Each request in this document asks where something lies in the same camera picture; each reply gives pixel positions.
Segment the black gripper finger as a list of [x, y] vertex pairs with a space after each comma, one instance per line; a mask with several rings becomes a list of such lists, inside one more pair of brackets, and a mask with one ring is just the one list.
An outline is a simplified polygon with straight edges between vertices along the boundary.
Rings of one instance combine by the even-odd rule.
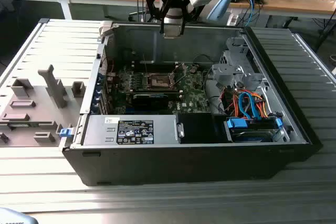
[[194, 7], [194, 9], [189, 13], [187, 11], [187, 6], [183, 6], [182, 7], [182, 24], [181, 24], [181, 31], [180, 31], [180, 35], [184, 34], [184, 29], [185, 29], [185, 25], [188, 22], [194, 22], [198, 19], [199, 15], [201, 14], [201, 12], [204, 9], [204, 5], [202, 6], [196, 6]]
[[151, 15], [151, 18], [159, 20], [161, 22], [160, 34], [163, 34], [164, 33], [164, 18], [166, 17], [166, 14], [168, 13], [168, 10], [170, 8], [170, 0], [161, 0], [161, 1], [162, 1], [161, 8], [158, 8], [155, 6], [154, 4], [155, 0], [146, 0], [146, 4], [149, 10], [149, 13]]

